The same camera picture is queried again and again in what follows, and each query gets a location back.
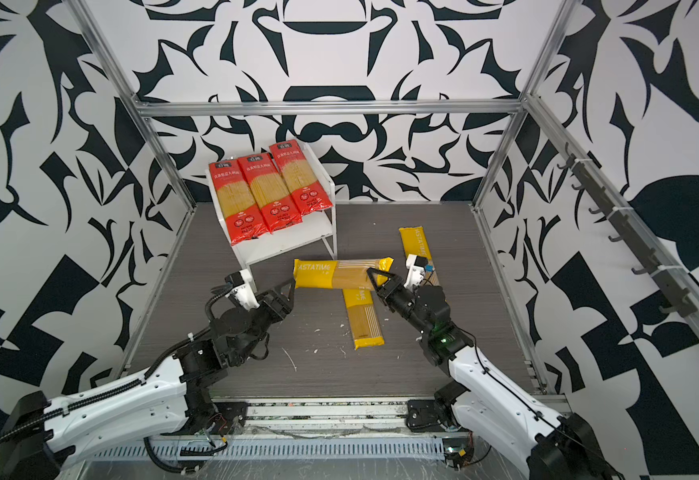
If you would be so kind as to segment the yellow Pastatime spaghetti bag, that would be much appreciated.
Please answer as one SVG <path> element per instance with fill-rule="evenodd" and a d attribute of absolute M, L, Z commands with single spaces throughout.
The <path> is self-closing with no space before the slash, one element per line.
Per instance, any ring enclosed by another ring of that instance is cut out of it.
<path fill-rule="evenodd" d="M 379 326 L 379 319 L 377 319 L 377 312 L 375 312 L 375 306 L 373 306 L 371 291 L 365 289 L 344 289 L 343 296 L 355 350 L 385 344 L 385 338 L 383 338 L 381 326 Z"/>

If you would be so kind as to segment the red spaghetti bag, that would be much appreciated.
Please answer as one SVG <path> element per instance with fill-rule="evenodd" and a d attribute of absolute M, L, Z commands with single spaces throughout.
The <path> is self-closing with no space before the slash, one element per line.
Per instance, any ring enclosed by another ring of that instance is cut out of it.
<path fill-rule="evenodd" d="M 209 172 L 230 243 L 235 246 L 267 234 L 269 229 L 239 163 L 211 163 Z"/>
<path fill-rule="evenodd" d="M 333 207 L 329 195 L 296 140 L 273 144 L 270 153 L 303 216 Z"/>
<path fill-rule="evenodd" d="M 271 154 L 240 157 L 237 164 L 271 233 L 302 222 L 303 216 Z"/>

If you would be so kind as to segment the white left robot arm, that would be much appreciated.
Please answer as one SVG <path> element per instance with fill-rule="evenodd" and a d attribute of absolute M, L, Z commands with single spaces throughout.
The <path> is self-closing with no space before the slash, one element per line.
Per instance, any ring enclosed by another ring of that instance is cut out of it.
<path fill-rule="evenodd" d="M 211 386 L 256 359 L 270 327 L 292 313 L 295 288 L 290 279 L 256 293 L 241 273 L 232 274 L 205 306 L 208 327 L 150 367 L 81 393 L 23 397 L 0 434 L 0 478 L 55 479 L 125 443 L 208 429 L 218 413 Z"/>

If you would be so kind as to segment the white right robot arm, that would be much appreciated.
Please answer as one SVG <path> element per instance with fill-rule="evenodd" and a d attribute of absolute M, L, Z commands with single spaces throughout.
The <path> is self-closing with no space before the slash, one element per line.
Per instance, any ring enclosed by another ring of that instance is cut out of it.
<path fill-rule="evenodd" d="M 451 381 L 435 394 L 439 422 L 489 443 L 527 479 L 619 479 L 583 417 L 535 399 L 487 360 L 477 337 L 457 326 L 443 288 L 377 268 L 367 276 L 385 307 L 421 335 L 425 358 Z"/>

